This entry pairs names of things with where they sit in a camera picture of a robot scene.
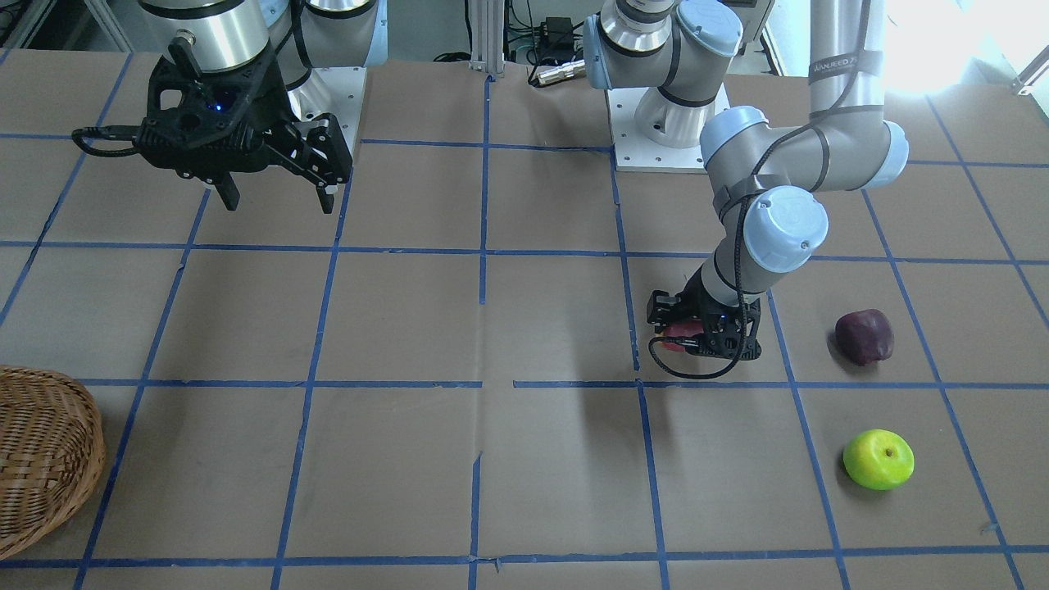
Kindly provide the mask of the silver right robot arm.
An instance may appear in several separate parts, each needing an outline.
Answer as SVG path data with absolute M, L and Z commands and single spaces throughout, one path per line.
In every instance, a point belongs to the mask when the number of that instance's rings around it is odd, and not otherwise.
M 385 1 L 143 1 L 167 48 L 132 144 L 237 208 L 236 173 L 278 166 L 324 213 L 351 178 L 368 68 L 388 57 Z

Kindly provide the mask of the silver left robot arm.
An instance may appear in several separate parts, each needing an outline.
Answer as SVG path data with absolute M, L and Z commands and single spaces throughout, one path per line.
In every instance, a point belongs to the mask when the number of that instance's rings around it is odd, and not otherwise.
M 652 292 L 649 347 L 731 363 L 759 357 L 761 295 L 809 261 L 829 231 L 821 191 L 872 189 L 908 159 L 885 120 L 882 1 L 814 1 L 810 112 L 775 127 L 753 106 L 714 112 L 742 44 L 737 12 L 720 1 L 606 1 L 582 26 L 594 89 L 644 89 L 634 115 L 670 148 L 700 148 L 724 237 L 684 288 Z

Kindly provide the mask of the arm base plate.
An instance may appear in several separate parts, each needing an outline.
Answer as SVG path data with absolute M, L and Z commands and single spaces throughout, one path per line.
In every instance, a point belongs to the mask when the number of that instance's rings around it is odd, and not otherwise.
M 359 145 L 361 115 L 365 100 L 366 67 L 316 68 L 288 91 L 295 115 L 311 122 L 317 115 L 336 115 L 346 145 L 355 157 Z
M 704 106 L 679 105 L 658 88 L 611 89 L 606 100 L 615 167 L 627 172 L 704 175 L 701 131 L 713 115 L 730 108 L 724 85 Z

